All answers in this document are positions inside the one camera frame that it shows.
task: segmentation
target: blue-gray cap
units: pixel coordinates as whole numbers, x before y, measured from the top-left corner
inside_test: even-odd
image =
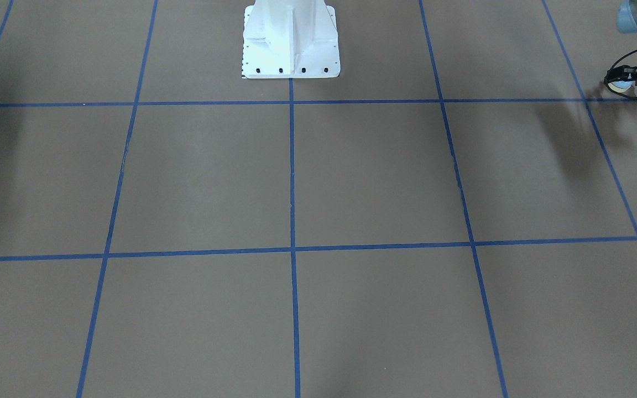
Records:
[[[619,7],[616,26],[621,33],[637,33],[637,23],[635,23],[633,11],[630,10],[630,0],[625,0]]]

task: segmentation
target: gray floor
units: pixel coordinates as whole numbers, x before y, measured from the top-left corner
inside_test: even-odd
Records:
[[[619,0],[248,3],[0,0],[0,397],[637,397]]]

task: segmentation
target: white metal base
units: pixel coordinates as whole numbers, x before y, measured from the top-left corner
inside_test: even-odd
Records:
[[[243,39],[243,78],[341,73],[336,10],[323,0],[257,0],[245,9]]]

